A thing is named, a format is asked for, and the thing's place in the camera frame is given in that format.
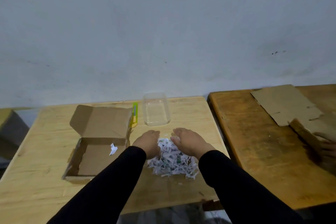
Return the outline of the person's right forearm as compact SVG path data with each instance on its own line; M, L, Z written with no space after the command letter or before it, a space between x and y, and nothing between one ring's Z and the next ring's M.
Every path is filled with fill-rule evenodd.
M220 151L203 154L199 170L232 224L305 224L297 212Z

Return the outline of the yellow green utility knife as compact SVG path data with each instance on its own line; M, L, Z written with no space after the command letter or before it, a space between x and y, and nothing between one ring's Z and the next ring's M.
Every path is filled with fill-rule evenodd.
M135 128L138 124L138 102L132 104L132 121L130 123L131 128Z

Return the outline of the brown cardboard strip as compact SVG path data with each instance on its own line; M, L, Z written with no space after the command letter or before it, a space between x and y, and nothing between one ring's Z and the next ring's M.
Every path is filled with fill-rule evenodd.
M329 133L330 127L321 119L293 119L288 124L317 154L322 155L321 140L313 133Z

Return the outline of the pile of shredded white paper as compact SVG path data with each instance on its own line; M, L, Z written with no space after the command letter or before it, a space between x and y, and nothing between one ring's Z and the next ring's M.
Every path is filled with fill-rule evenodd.
M161 149L159 156L147 160L147 167L153 174L164 176L184 175L186 179L195 179L199 173L198 160L182 153L169 138L159 138Z

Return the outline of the open brown cardboard box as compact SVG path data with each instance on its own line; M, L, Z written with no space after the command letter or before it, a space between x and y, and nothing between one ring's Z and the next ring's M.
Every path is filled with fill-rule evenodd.
M78 105L70 126L80 138L62 180L85 184L103 171L130 145L132 108ZM110 145L118 147L115 154Z

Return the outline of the person's left hand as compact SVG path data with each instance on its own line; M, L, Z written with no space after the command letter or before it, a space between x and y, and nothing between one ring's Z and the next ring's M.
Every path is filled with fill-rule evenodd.
M146 154L146 159L153 159L161 154L161 148L158 146L157 141L150 141L146 139L146 132L138 137L132 146L142 149Z

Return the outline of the person's right hand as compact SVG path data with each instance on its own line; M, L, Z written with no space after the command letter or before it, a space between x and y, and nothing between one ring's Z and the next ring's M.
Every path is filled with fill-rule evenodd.
M215 148L207 143L198 133L186 128L174 128L174 136L181 140L181 148L183 154L195 157L199 160L205 153L215 150Z

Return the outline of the flat brown cardboard sheet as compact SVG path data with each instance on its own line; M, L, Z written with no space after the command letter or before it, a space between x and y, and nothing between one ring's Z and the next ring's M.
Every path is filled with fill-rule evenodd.
M295 118L319 118L329 125L327 134L336 135L336 113L323 112L293 85L262 88L252 91L251 95L280 127L289 126L289 122Z

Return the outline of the clear plastic container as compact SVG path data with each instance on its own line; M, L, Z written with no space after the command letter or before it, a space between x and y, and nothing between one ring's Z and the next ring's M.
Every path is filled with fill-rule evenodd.
M165 93L147 93L142 99L144 123L150 127L160 127L170 123L169 102Z

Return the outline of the person's left forearm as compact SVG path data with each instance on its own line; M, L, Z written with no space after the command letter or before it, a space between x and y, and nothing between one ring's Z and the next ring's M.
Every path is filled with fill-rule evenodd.
M149 148L130 146L47 224L116 224L141 175Z

